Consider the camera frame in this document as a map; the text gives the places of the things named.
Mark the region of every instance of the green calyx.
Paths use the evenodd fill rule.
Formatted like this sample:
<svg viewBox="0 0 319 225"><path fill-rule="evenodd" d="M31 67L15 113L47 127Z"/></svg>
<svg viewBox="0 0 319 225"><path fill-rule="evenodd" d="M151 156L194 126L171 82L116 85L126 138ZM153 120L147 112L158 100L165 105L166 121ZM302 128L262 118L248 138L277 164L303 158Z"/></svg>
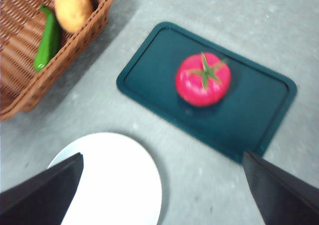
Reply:
<svg viewBox="0 0 319 225"><path fill-rule="evenodd" d="M204 53L201 53L201 59L202 59L202 63L203 63L203 70L191 70L190 73L201 76L201 83L202 83L204 89L207 89L208 78L211 78L211 79L217 81L218 83L222 83L220 78L217 77L216 71L225 65L226 60L223 59L223 60L215 63L211 67L209 67Z"/></svg>

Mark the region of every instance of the green pepper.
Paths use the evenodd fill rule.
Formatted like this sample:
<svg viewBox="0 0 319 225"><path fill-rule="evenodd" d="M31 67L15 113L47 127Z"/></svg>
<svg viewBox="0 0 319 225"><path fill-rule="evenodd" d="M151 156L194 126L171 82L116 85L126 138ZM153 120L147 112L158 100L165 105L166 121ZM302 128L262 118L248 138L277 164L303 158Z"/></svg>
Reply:
<svg viewBox="0 0 319 225"><path fill-rule="evenodd" d="M34 69L39 72L56 55L60 49L61 30L54 12L45 5L41 5L41 11L46 17L45 28L38 53L34 59Z"/></svg>

